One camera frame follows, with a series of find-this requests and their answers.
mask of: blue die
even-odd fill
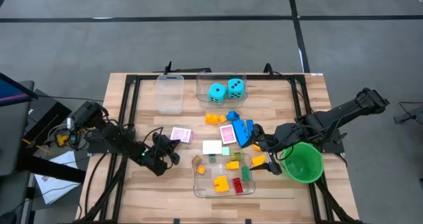
[[[243,98],[244,81],[242,79],[230,79],[227,82],[227,96],[229,98]]]
[[[207,95],[207,99],[209,102],[223,102],[226,96],[226,87],[219,84],[214,83],[211,85],[209,89],[209,93]]]

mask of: clear plastic bin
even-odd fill
[[[229,98],[225,95],[223,102],[210,102],[208,100],[208,92],[212,84],[220,83],[228,88],[228,80],[242,79],[244,81],[244,97],[243,98]],[[239,108],[244,104],[248,98],[248,84],[247,75],[245,73],[206,73],[199,72],[196,79],[196,96],[202,108]]]
[[[235,195],[247,195],[252,194],[256,190],[256,183],[253,181],[251,176],[251,157],[247,154],[243,155],[243,159],[239,161],[239,168],[237,170],[227,170],[226,163],[231,162],[230,156],[216,155],[216,162],[210,163],[208,156],[195,156],[192,160],[192,168],[194,169],[194,194],[199,198],[211,198],[211,197],[222,197],[222,196],[235,196]],[[198,165],[202,165],[206,168],[204,174],[197,173]],[[243,181],[242,167],[247,166],[249,171],[250,180]],[[226,179],[229,185],[229,190],[226,192],[216,192],[213,180],[218,176],[226,175]],[[234,178],[240,178],[241,185],[243,187],[242,193],[235,193],[233,187]]]
[[[161,114],[180,114],[184,99],[182,75],[159,75],[156,80],[156,108]]]

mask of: wooden table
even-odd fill
[[[110,118],[118,118],[126,75],[110,75],[104,98],[104,107],[109,111]],[[331,106],[324,77],[310,74],[305,77],[312,108],[329,110]],[[291,87],[287,81],[249,80],[248,84],[249,97],[242,108],[236,109],[242,119],[253,119],[255,123],[262,125],[266,133],[274,133],[277,125],[293,122],[295,108]],[[119,223],[171,223],[174,218],[179,218],[181,223],[244,223],[245,219],[252,219],[253,223],[314,223],[308,185],[294,182],[284,175],[275,176],[265,170],[253,171],[256,191],[251,195],[227,198],[197,198],[194,195],[191,161],[196,155],[202,154],[203,140],[221,139],[218,126],[205,124],[204,116],[206,112],[227,114],[229,111],[200,108],[195,90],[195,80],[185,80],[182,113],[163,115],[155,110],[155,80],[141,82],[134,122],[137,140],[142,140],[149,131],[160,126],[165,127],[163,133],[169,137],[173,126],[192,129],[195,135],[192,144],[181,143],[176,148],[180,155],[179,165],[160,177],[129,160]],[[129,112],[126,112],[124,123],[128,121],[128,114]],[[244,152],[249,153],[251,157],[261,154],[252,147],[244,149]],[[85,180],[89,179],[99,157],[100,155],[91,157]],[[109,160],[110,155],[107,155],[95,172],[89,194],[89,208],[104,190]],[[324,160],[329,190],[351,217],[358,218],[345,164],[330,154],[324,155]],[[85,204],[86,190],[87,182],[84,183],[81,194],[82,206]],[[323,199],[318,189],[317,192],[321,216],[325,219]],[[108,219],[112,215],[114,193],[110,197]]]

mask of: white block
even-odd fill
[[[222,141],[221,140],[211,140],[203,141],[203,155],[221,155],[222,154]]]

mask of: monitor screen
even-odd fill
[[[32,98],[32,91],[0,73],[0,106],[26,102]]]

